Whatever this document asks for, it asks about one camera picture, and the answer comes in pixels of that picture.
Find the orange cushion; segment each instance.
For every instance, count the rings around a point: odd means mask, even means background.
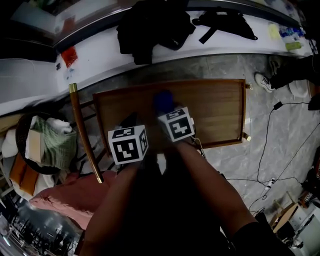
[[[15,158],[13,168],[10,172],[10,180],[17,183],[20,186],[26,172],[26,167],[26,162],[24,161],[20,153],[18,153],[18,155]]]
[[[33,196],[35,192],[35,186],[38,179],[39,173],[31,169],[29,166],[26,167],[23,180],[20,185],[20,189],[29,195]]]

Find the red fabric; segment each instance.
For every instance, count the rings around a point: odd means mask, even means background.
[[[29,202],[39,209],[66,215],[85,230],[117,173],[107,170],[102,176],[104,182],[99,184],[94,174],[76,179],[77,174],[71,173],[66,183],[41,191]]]

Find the wooden board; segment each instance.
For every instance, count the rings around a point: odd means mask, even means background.
[[[132,112],[137,112],[141,124],[146,126],[151,150],[162,152],[168,147],[153,108],[153,97],[162,90],[170,90],[178,105],[188,107],[203,148],[241,143],[246,113],[245,83],[243,79],[186,80],[96,93],[93,101],[105,147],[109,151],[108,131]]]

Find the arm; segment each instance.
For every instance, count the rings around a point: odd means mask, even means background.
[[[225,234],[232,238],[246,224],[256,222],[235,188],[186,142],[176,148],[199,191],[221,221]]]
[[[140,163],[128,165],[116,177],[85,231],[80,256],[101,254],[102,246],[112,243],[121,227]]]

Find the marble floor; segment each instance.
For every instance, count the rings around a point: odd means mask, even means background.
[[[265,187],[250,180],[257,179],[257,171],[263,148],[266,142],[268,117],[273,106],[282,103],[309,102],[307,98],[294,98],[287,86],[273,93],[267,93],[254,80],[254,73],[262,72],[271,75],[268,55],[263,54],[227,54],[192,57],[153,64],[111,77],[89,86],[79,92],[80,101],[92,99],[92,94],[118,88],[170,80],[188,79],[246,79],[252,83],[253,90],[246,90],[246,117],[244,131],[251,135],[250,142],[205,150],[209,163],[223,173],[237,189],[245,204],[251,211],[265,207],[265,213],[270,218],[275,211],[274,200],[280,200],[282,206],[290,203],[286,195],[288,191],[297,200],[301,193],[300,182],[304,181],[316,148],[320,146],[320,127],[318,127],[298,151],[290,165],[272,188],[267,192]],[[66,99],[62,109],[69,120],[74,120],[72,107]],[[83,110],[84,115],[93,113],[89,107]],[[284,105],[274,111],[270,117],[269,131],[265,153],[259,169],[260,181],[278,178],[286,165],[295,155],[299,147],[320,122],[319,111],[308,111],[306,104]],[[103,148],[98,123],[95,118],[86,122],[86,128],[92,145],[98,152]],[[104,159],[99,165],[106,169],[111,159]],[[90,172],[89,163],[83,167],[83,172]],[[265,200],[259,199],[267,192]]]

